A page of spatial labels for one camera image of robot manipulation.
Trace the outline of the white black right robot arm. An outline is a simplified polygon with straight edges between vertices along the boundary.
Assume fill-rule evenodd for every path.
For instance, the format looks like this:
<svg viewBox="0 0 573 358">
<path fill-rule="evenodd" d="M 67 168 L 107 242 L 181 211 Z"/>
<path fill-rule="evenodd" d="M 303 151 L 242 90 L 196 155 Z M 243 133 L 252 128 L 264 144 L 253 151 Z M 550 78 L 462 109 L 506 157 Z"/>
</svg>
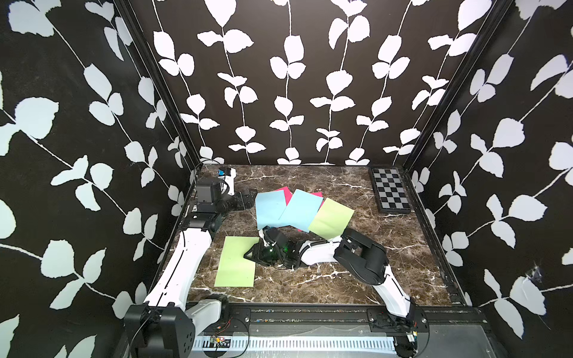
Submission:
<svg viewBox="0 0 573 358">
<path fill-rule="evenodd" d="M 262 266 L 296 270 L 320 263 L 338 263 L 359 282 L 370 285 L 381 297 L 381 318 L 397 331 L 419 328 L 416 303 L 402 289 L 392 272 L 386 249 L 376 241 L 346 228 L 330 240 L 291 240 L 278 228 L 265 227 L 262 237 L 243 257 Z"/>
</svg>

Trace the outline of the light blue paper sheet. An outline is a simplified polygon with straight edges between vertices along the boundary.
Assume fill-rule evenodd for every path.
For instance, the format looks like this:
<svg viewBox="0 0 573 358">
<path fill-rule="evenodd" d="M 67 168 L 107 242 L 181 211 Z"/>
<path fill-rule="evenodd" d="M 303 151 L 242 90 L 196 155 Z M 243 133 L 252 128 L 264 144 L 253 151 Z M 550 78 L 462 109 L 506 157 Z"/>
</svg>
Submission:
<svg viewBox="0 0 573 358">
<path fill-rule="evenodd" d="M 279 223 L 308 232 L 323 202 L 322 196 L 297 189 L 282 213 Z"/>
<path fill-rule="evenodd" d="M 284 226 L 281 216 L 286 206 L 287 203 L 282 190 L 258 193 L 255 198 L 257 229 Z"/>
</svg>

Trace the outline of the green paper sheet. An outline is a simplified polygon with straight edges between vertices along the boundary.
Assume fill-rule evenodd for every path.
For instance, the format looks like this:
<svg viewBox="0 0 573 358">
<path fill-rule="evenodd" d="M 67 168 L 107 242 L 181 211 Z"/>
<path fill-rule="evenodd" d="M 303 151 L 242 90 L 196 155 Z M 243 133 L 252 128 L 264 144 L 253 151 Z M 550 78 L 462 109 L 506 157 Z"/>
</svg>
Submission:
<svg viewBox="0 0 573 358">
<path fill-rule="evenodd" d="M 347 228 L 354 213 L 352 208 L 327 198 L 310 223 L 309 231 L 325 240 L 334 239 Z"/>
<path fill-rule="evenodd" d="M 225 237 L 215 287 L 254 286 L 255 262 L 243 256 L 258 242 L 257 237 Z"/>
</svg>

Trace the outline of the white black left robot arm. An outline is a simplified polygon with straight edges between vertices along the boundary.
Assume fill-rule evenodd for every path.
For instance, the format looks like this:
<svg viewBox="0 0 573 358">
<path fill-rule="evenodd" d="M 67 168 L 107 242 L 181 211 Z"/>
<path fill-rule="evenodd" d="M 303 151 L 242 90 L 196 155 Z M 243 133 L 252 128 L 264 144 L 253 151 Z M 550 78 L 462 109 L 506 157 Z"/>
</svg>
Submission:
<svg viewBox="0 0 573 358">
<path fill-rule="evenodd" d="M 124 318 L 130 357 L 188 357 L 195 338 L 229 316 L 228 299 L 212 295 L 191 308 L 187 299 L 207 249 L 226 216 L 249 210 L 258 192 L 237 192 L 231 180 L 204 178 L 184 213 L 178 243 L 161 277 L 143 303 L 128 308 Z"/>
</svg>

